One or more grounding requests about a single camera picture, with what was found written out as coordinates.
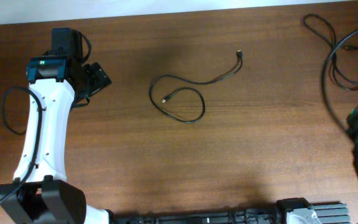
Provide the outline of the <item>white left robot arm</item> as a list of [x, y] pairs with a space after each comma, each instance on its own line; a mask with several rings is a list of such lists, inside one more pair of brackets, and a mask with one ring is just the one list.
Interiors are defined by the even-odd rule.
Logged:
[[67, 182], [65, 139], [69, 113], [111, 84], [83, 46], [90, 41], [71, 28], [52, 30], [52, 47], [26, 67], [30, 108], [25, 143], [13, 181], [0, 185], [0, 206], [14, 223], [113, 223], [113, 213], [87, 204]]

